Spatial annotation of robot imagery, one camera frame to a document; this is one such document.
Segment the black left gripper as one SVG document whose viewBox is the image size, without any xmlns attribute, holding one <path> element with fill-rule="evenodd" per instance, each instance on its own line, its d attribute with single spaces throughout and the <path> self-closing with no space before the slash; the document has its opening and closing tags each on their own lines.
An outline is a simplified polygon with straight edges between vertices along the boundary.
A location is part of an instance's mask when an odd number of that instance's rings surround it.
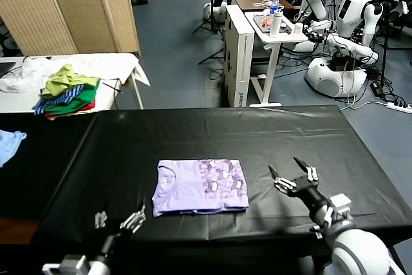
<svg viewBox="0 0 412 275">
<path fill-rule="evenodd" d="M 99 247 L 95 256 L 96 260 L 112 260 L 115 252 L 126 240 L 129 239 L 129 232 L 137 232 L 145 222 L 145 199 L 138 203 L 137 210 L 133 212 L 126 220 L 120 224 L 120 229 L 109 233 Z M 105 228 L 107 214 L 105 211 L 95 213 L 94 228 Z"/>
</svg>

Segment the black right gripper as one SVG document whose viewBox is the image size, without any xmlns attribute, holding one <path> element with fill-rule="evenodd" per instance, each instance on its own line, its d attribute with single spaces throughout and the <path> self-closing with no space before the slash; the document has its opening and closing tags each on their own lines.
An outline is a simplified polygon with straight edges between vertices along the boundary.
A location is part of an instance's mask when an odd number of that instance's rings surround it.
<svg viewBox="0 0 412 275">
<path fill-rule="evenodd" d="M 274 183 L 274 187 L 289 197 L 300 199 L 309 210 L 309 217 L 312 221 L 323 221 L 329 208 L 327 198 L 322 195 L 318 187 L 317 170 L 314 166 L 309 166 L 305 161 L 294 157 L 296 164 L 306 173 L 307 176 L 287 180 L 279 176 L 277 169 L 269 165 L 269 171 Z"/>
</svg>

